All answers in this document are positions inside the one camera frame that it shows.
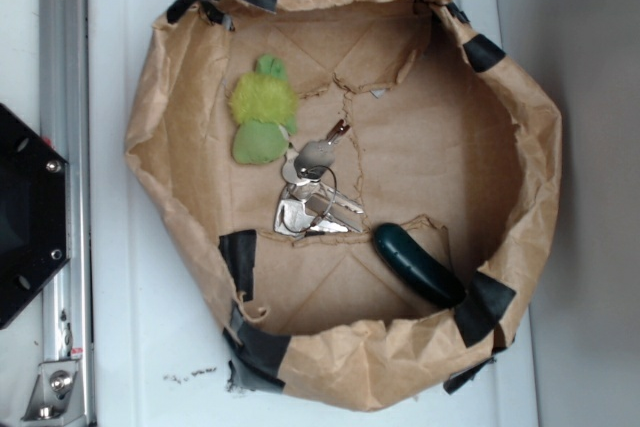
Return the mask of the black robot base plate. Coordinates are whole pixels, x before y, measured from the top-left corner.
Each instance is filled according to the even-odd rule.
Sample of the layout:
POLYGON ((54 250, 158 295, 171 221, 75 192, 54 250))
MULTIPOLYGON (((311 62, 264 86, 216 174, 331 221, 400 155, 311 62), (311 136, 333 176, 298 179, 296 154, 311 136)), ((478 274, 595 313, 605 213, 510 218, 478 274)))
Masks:
POLYGON ((67 263, 67 161, 1 107, 1 327, 67 263))

